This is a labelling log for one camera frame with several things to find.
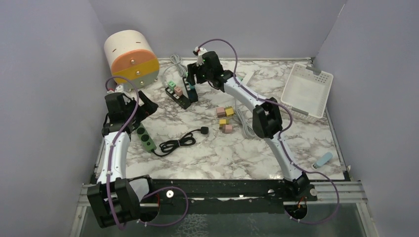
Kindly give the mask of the pink plug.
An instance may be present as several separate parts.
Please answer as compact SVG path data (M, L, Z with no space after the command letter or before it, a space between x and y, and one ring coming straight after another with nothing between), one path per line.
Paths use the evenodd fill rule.
M231 125L231 124L223 125L222 132L227 133L227 134L232 133L233 132L233 125Z
M216 108L216 116L218 118L223 118L226 116L226 111L224 107L217 107Z

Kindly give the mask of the green power strip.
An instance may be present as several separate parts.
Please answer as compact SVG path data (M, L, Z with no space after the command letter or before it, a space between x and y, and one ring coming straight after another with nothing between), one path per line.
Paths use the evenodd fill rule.
M155 142L150 137L148 131L146 130L146 128L144 127L142 123L139 124L139 127L136 130L136 134L145 151L151 153L157 148Z

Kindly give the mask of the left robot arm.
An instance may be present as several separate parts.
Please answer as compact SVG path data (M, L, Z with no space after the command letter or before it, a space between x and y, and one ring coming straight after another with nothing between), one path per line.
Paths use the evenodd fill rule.
M127 222L141 217L141 201L148 203L155 198L149 175L127 179L126 157L131 135L158 105L142 91L138 91L136 97L110 92L105 102L108 112L101 130L103 166L96 184L88 188L87 198L99 227L124 228Z

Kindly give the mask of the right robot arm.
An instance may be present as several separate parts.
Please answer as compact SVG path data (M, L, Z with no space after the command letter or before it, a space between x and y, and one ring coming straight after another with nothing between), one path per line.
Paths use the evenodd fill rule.
M282 117L279 103L273 97L266 98L251 90L236 78L234 72L225 70L214 51L198 48L194 52L195 63L187 66L187 81L191 85L208 82L213 88L229 94L252 112L252 128L272 150L284 176L285 194L292 201L304 196L310 181L306 173L297 168L291 150L282 134Z

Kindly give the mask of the yellow plug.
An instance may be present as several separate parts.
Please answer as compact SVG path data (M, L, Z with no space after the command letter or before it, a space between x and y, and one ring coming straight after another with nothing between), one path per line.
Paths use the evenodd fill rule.
M226 118L220 119L219 120L219 129L222 129L223 126L228 125L228 124L229 124L229 119L226 119Z
M235 112L234 112L234 108L233 108L233 107L231 107L231 106L229 106L229 107L225 107L225 108L224 108L224 111L225 111L225 115L226 115L227 117L232 117L232 116L235 114Z

